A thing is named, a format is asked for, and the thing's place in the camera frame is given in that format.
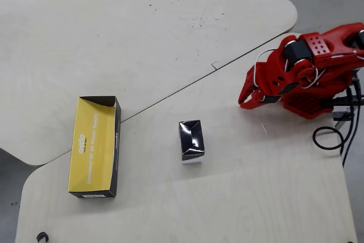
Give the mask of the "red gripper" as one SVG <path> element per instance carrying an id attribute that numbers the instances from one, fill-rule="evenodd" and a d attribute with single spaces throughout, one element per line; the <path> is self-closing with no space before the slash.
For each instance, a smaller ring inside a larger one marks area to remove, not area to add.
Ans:
<path id="1" fill-rule="evenodd" d="M 294 90 L 301 80 L 288 65 L 281 51 L 271 51 L 264 62 L 255 61 L 238 98 L 240 107 L 251 110 L 261 104 L 275 103 Z"/>

